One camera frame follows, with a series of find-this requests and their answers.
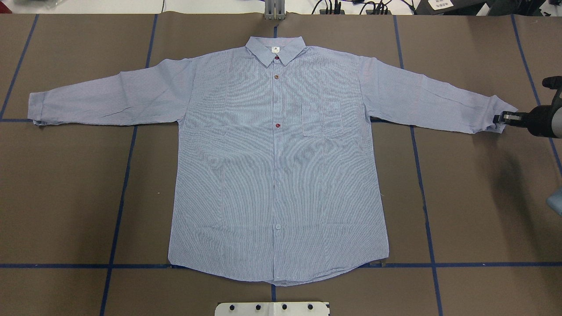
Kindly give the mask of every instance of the white mounting plate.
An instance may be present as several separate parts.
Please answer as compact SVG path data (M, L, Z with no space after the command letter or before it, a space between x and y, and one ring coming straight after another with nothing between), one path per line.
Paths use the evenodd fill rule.
M215 316L329 316L328 306L326 302L221 303L215 309Z

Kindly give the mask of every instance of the brown table surface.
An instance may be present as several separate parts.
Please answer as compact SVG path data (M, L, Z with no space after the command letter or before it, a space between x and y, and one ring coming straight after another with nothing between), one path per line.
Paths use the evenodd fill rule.
M562 218L545 203L562 186L558 139L373 123L386 266L275 288L169 266L175 124L26 120L30 92L240 47L277 23L279 37L522 111L550 104L541 80L562 75L559 17L0 15L0 314L213 315L218 302L320 300L332 316L561 315Z

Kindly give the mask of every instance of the shirt pocket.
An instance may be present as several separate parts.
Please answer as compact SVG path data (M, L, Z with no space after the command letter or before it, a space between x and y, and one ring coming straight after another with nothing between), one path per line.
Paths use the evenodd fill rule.
M338 102L304 102L302 135L334 138L343 134L343 117Z

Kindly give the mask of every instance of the light blue button-up shirt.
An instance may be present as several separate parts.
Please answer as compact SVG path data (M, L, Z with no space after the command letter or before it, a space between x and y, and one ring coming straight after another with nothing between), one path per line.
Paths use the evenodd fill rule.
M516 109L376 58L250 38L245 47L32 93L37 125L177 121L169 260L296 285L388 256L370 116L501 132Z

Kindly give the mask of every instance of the white floor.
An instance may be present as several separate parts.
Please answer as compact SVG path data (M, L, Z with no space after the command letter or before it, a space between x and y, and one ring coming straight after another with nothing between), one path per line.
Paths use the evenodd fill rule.
M181 13L246 13L264 12L265 5L260 0L0 0L14 13L160 13L164 11ZM414 0L418 6L420 0ZM286 0L285 10L300 14L310 14L316 0ZM363 4L353 5L343 2L346 14L359 14ZM326 8L324 3L318 5ZM394 15L411 15L408 6L401 0L391 0L388 8ZM548 1L541 7L543 12L562 16L562 7L552 6Z

